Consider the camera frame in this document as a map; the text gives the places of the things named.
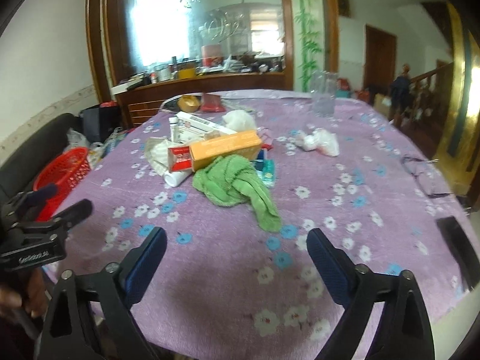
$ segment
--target metal screw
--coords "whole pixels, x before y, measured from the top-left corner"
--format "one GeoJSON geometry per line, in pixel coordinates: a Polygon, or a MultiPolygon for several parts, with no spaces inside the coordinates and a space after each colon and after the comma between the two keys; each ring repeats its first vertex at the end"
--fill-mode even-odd
{"type": "Polygon", "coordinates": [[[355,266],[355,270],[361,274],[365,274],[367,273],[370,269],[368,266],[366,266],[365,264],[357,264],[355,266]]]}
{"type": "Polygon", "coordinates": [[[111,262],[105,267],[105,270],[109,273],[112,274],[114,273],[118,268],[120,264],[118,262],[111,262]]]}
{"type": "Polygon", "coordinates": [[[67,269],[66,271],[62,272],[61,277],[63,280],[67,280],[71,278],[71,275],[73,275],[73,272],[70,269],[67,269]]]}
{"type": "Polygon", "coordinates": [[[402,276],[407,280],[414,278],[412,271],[409,271],[408,269],[405,269],[405,271],[402,272],[402,276]]]}

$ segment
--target black bag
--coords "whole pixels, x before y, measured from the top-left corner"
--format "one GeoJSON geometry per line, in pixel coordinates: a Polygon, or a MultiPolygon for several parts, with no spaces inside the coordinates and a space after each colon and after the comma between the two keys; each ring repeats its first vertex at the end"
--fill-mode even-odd
{"type": "Polygon", "coordinates": [[[88,142],[105,142],[116,127],[122,123],[120,107],[93,107],[80,112],[82,118],[83,134],[88,142]]]}

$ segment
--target red plastic basket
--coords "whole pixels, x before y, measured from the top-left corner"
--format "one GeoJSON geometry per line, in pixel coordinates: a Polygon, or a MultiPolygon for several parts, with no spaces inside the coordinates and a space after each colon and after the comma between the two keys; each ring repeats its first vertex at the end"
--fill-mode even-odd
{"type": "Polygon", "coordinates": [[[49,220],[70,191],[90,171],[87,155],[88,149],[86,147],[76,147],[68,150],[55,158],[39,174],[33,184],[34,191],[50,183],[54,183],[58,191],[53,198],[47,200],[44,209],[37,218],[38,221],[49,220]]]}

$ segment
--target table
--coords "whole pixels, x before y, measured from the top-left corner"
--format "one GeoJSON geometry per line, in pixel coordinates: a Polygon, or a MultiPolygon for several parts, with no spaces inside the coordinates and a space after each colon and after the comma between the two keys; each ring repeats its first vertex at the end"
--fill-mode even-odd
{"type": "MultiPolygon", "coordinates": [[[[304,93],[223,96],[227,105],[252,112],[275,137],[268,154],[277,171],[271,193],[284,224],[280,233],[262,231],[248,204],[214,206],[191,178],[169,188],[151,170],[145,139],[170,134],[171,114],[161,112],[60,207],[88,198],[94,213],[71,231],[68,257],[46,268],[52,279],[65,269],[96,272],[140,245],[153,226],[165,228],[165,257],[132,313],[147,340],[200,360],[315,358],[343,308],[333,303],[306,251],[314,227],[354,263],[394,275],[410,269],[432,323],[455,307],[466,291],[435,219],[454,215],[477,251],[479,242],[454,196],[428,199],[402,168],[403,155],[423,158],[408,138],[356,100],[338,99],[334,117],[319,118],[304,93]],[[337,135],[338,157],[292,144],[298,130],[320,127],[337,135]]],[[[221,114],[202,117],[221,122],[221,114]]],[[[433,166],[423,171],[427,183],[447,188],[433,166]]],[[[374,331],[367,329],[356,358],[365,356],[374,331]]]]}

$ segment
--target green towel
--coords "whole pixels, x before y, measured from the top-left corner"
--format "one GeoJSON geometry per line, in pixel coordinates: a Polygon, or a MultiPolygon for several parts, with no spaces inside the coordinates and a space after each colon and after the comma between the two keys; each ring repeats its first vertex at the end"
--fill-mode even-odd
{"type": "Polygon", "coordinates": [[[276,233],[282,227],[270,192],[245,157],[236,154],[217,157],[205,169],[195,172],[193,187],[217,206],[231,207],[250,200],[263,230],[276,233]]]}

